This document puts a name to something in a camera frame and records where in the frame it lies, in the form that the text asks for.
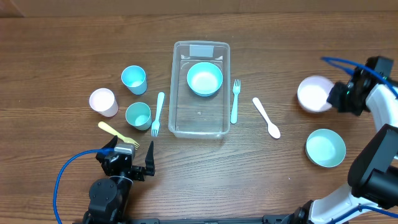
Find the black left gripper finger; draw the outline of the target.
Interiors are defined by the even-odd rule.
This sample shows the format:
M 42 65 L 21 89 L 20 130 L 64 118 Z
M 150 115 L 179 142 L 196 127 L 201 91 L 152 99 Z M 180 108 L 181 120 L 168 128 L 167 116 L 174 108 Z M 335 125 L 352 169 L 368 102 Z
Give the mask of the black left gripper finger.
M 99 162 L 103 162 L 103 161 L 104 161 L 104 158 L 105 158 L 111 151 L 114 150 L 114 148 L 116 147 L 117 143 L 118 143 L 118 137 L 117 137 L 117 136 L 114 136 L 114 137 L 112 138 L 112 140 L 110 140 L 109 143 L 107 143 L 105 146 L 103 146 L 103 147 L 101 148 L 100 152 L 98 152 L 98 153 L 96 154 L 96 159 L 97 159 Z
M 146 159 L 146 175 L 154 176 L 155 175 L 155 162 L 154 162 L 154 142 L 151 141 Z

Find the pink plastic bowl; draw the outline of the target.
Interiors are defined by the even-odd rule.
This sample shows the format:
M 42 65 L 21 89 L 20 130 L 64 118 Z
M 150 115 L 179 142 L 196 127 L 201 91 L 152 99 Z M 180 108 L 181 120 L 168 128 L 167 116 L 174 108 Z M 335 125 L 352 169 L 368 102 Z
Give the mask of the pink plastic bowl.
M 329 93 L 334 84 L 322 76 L 305 78 L 297 89 L 297 98 L 300 106 L 309 113 L 328 111 L 332 105 L 327 102 Z

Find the green plastic cup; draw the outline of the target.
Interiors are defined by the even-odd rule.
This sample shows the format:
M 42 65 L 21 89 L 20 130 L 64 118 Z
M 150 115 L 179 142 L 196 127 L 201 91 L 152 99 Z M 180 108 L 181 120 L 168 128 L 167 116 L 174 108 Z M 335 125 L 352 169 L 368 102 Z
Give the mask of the green plastic cup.
M 131 104 L 126 110 L 126 121 L 134 128 L 145 131 L 152 124 L 150 107 L 143 102 Z

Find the light blue plastic fork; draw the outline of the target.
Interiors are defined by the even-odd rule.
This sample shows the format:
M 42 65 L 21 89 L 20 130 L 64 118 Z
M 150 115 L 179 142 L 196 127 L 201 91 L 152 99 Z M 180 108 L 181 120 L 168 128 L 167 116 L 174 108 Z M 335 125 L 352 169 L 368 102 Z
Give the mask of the light blue plastic fork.
M 165 100 L 165 93 L 164 92 L 159 92 L 157 96 L 157 105 L 156 105 L 156 113 L 155 113 L 155 120 L 152 123 L 151 126 L 151 135 L 152 137 L 157 137 L 159 134 L 159 129 L 160 129 L 160 115 L 162 111 L 162 107 L 164 104 Z

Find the pink plastic cup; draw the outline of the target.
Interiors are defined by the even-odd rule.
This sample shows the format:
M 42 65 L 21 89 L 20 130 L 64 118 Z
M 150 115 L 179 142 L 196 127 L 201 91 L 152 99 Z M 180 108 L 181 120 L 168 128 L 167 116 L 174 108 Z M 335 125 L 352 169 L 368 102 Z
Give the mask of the pink plastic cup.
M 105 117 L 112 117 L 118 113 L 118 104 L 114 93 L 107 88 L 95 90 L 89 98 L 90 107 Z

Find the green plastic bowl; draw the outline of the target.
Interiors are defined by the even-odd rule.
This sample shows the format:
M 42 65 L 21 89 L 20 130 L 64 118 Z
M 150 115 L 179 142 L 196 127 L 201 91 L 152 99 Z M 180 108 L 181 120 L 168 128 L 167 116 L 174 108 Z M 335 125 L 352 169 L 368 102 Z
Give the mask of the green plastic bowl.
M 344 161 L 346 144 L 336 132 L 330 129 L 318 129 L 308 136 L 305 153 L 312 163 L 332 168 Z

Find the blue plastic cup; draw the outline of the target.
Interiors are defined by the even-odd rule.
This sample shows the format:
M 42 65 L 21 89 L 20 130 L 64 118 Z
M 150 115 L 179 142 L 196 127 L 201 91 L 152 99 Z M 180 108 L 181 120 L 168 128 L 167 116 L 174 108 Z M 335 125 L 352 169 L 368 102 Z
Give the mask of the blue plastic cup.
M 140 66 L 126 67 L 121 74 L 121 81 L 135 95 L 142 95 L 147 90 L 146 72 Z

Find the blue plastic bowl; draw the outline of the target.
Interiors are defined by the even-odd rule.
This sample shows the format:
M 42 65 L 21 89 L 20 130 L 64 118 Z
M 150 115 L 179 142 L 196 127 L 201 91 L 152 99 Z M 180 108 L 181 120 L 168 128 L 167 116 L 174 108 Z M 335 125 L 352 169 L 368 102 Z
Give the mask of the blue plastic bowl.
M 222 86 L 223 73 L 213 63 L 196 63 L 187 73 L 187 83 L 195 94 L 211 96 Z

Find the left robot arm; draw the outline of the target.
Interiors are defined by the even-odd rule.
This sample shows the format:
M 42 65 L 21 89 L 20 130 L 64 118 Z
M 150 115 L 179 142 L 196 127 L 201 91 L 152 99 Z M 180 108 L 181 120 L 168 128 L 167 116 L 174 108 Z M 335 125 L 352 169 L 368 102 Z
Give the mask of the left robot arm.
M 135 181 L 145 181 L 145 177 L 155 175 L 154 143 L 150 143 L 145 158 L 145 166 L 132 164 L 135 146 L 130 143 L 118 143 L 114 136 L 109 143 L 96 154 L 97 161 L 108 176 L 98 179 L 89 189 L 90 203 L 83 216 L 83 223 L 132 223 L 124 214 L 130 190 Z

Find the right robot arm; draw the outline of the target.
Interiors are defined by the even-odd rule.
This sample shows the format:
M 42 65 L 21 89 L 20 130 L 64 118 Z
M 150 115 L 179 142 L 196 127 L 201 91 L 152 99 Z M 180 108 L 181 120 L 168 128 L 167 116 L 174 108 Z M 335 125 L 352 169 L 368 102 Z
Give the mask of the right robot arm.
M 330 195 L 310 200 L 287 215 L 283 223 L 348 223 L 373 211 L 390 217 L 397 206 L 397 82 L 390 78 L 394 61 L 377 56 L 365 64 L 323 57 L 326 63 L 350 75 L 348 83 L 335 83 L 327 101 L 340 113 L 373 116 L 377 133 L 353 161 L 348 181 Z

